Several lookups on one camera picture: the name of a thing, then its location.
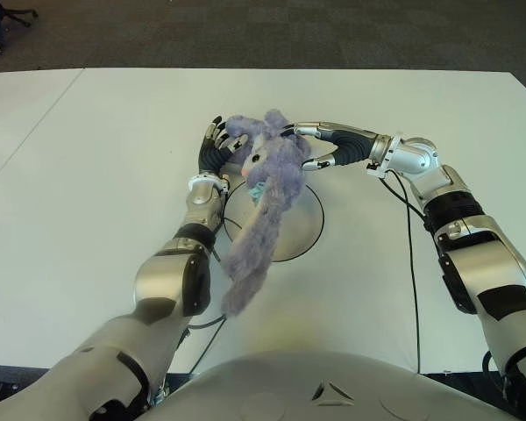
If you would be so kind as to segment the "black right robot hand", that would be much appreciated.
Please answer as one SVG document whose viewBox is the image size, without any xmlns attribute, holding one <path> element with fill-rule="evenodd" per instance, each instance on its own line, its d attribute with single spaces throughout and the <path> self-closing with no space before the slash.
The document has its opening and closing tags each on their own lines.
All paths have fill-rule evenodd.
<svg viewBox="0 0 526 421">
<path fill-rule="evenodd" d="M 280 135 L 312 136 L 336 147 L 332 153 L 306 160 L 304 171 L 316 171 L 327 167 L 345 166 L 374 157 L 389 146 L 393 138 L 376 132 L 332 122 L 297 122 L 282 128 Z"/>
</svg>

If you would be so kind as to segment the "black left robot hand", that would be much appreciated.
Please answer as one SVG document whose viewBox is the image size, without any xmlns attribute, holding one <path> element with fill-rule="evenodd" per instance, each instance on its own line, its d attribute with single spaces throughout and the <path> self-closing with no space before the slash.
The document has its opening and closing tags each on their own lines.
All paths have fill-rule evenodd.
<svg viewBox="0 0 526 421">
<path fill-rule="evenodd" d="M 242 134 L 231 138 L 226 131 L 226 122 L 221 116 L 215 117 L 208 125 L 198 153 L 200 174 L 219 175 L 222 167 L 247 142 Z"/>
</svg>

